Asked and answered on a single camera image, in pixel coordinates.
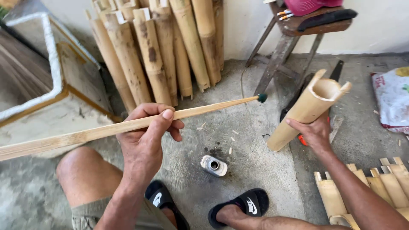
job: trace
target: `cigarette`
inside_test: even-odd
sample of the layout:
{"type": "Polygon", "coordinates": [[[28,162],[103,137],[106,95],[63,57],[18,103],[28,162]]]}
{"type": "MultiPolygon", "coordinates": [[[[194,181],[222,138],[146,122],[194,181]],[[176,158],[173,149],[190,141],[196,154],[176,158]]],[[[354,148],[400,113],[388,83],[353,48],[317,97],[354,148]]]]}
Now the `cigarette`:
{"type": "Polygon", "coordinates": [[[284,19],[289,18],[289,17],[291,17],[291,16],[294,16],[294,14],[286,15],[286,16],[284,16],[284,17],[281,17],[279,20],[281,21],[281,20],[284,20],[284,19]]]}
{"type": "Polygon", "coordinates": [[[290,13],[292,13],[291,10],[286,9],[283,12],[277,13],[277,16],[280,16],[280,15],[283,15],[283,14],[290,14],[290,13]]]}

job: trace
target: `plastic bag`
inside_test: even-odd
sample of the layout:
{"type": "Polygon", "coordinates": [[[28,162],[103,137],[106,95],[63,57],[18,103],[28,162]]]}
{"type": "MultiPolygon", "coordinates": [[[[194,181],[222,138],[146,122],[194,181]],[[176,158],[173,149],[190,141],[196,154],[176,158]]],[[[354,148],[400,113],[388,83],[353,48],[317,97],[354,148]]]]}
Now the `plastic bag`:
{"type": "Polygon", "coordinates": [[[409,134],[409,67],[371,77],[382,127],[409,134]]]}

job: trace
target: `man's right hand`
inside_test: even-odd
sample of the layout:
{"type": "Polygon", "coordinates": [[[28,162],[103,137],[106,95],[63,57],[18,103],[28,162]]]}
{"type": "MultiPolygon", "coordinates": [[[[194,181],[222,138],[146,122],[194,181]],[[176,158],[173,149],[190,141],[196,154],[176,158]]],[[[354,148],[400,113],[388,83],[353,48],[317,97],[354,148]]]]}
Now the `man's right hand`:
{"type": "Polygon", "coordinates": [[[303,124],[294,119],[287,119],[286,122],[292,128],[300,131],[308,145],[316,154],[331,151],[329,142],[330,124],[327,121],[327,113],[323,113],[311,124],[303,124]]]}

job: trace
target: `white swoosh logo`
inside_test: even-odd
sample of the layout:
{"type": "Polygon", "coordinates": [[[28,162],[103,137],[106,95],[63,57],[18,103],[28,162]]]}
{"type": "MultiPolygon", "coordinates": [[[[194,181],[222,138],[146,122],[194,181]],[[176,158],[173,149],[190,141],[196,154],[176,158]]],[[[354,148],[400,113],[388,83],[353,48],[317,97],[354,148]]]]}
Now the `white swoosh logo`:
{"type": "Polygon", "coordinates": [[[159,205],[161,198],[162,198],[162,193],[161,192],[156,194],[155,199],[153,199],[153,205],[155,207],[157,207],[159,205]]]}
{"type": "Polygon", "coordinates": [[[253,214],[256,215],[257,214],[257,208],[254,205],[253,201],[247,197],[249,200],[247,201],[247,204],[249,205],[249,211],[253,214]]]}

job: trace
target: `knee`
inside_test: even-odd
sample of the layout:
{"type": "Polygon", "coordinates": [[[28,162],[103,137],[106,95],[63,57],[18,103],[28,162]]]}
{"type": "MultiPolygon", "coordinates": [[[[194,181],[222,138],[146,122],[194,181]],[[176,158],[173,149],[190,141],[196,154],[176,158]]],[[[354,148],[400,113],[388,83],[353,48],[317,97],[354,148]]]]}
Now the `knee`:
{"type": "Polygon", "coordinates": [[[66,175],[72,175],[92,164],[103,160],[102,156],[90,147],[79,147],[67,153],[57,165],[56,176],[61,180],[66,175]]]}

